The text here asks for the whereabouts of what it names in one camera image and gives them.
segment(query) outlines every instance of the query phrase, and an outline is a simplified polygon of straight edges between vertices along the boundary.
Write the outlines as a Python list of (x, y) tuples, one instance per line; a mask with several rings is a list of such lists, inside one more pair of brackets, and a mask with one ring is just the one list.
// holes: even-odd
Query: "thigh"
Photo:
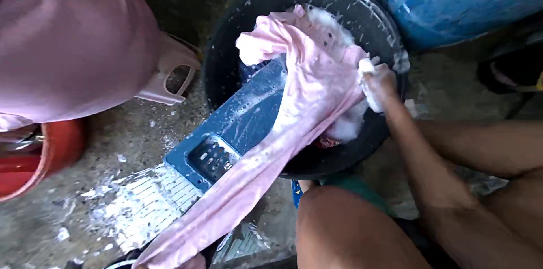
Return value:
[(483, 203), (511, 231), (543, 251), (543, 168), (515, 178)]
[(430, 268), (411, 240), (382, 211), (332, 186), (304, 193), (296, 223), (298, 267)]

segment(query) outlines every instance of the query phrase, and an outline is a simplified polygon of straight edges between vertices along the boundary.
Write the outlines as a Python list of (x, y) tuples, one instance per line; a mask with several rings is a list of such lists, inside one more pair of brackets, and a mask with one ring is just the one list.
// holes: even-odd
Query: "red bucket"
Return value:
[(82, 119), (43, 123), (41, 155), (0, 158), (0, 202), (24, 195), (45, 177), (71, 166), (85, 148)]

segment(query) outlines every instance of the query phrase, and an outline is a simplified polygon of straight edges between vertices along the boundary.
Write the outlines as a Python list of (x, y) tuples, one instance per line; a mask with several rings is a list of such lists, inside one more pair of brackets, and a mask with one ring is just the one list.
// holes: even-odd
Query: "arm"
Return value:
[(378, 66), (366, 80), (383, 103), (417, 207), (444, 250), (463, 268), (540, 267), (541, 253), (473, 198), (424, 139), (397, 96), (393, 73), (385, 65)]

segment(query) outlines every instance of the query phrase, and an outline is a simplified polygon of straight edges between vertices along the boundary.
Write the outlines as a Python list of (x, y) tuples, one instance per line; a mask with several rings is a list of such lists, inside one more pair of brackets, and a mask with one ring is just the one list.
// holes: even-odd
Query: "pink shirt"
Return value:
[(132, 98), (156, 69), (159, 36), (144, 0), (0, 0), (0, 131)]
[(337, 30), (311, 23), (305, 14), (296, 5), (293, 13), (259, 16), (254, 31), (240, 35), (236, 46), (245, 64), (287, 53), (287, 81), (275, 124), (153, 240), (133, 269), (204, 268), (197, 253), (237, 226), (287, 162), (363, 98), (357, 64), (367, 54), (336, 37)]

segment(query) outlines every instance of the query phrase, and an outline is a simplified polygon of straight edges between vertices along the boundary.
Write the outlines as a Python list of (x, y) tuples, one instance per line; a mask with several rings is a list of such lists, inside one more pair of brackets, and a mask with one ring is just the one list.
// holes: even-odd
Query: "wet pink shirt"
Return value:
[(204, 268), (199, 251), (236, 227), (287, 162), (363, 97), (357, 45), (330, 40), (329, 30), (293, 13), (259, 16), (236, 46), (245, 64), (287, 53), (287, 80), (271, 132), (228, 170), (187, 213), (153, 240), (132, 268)]

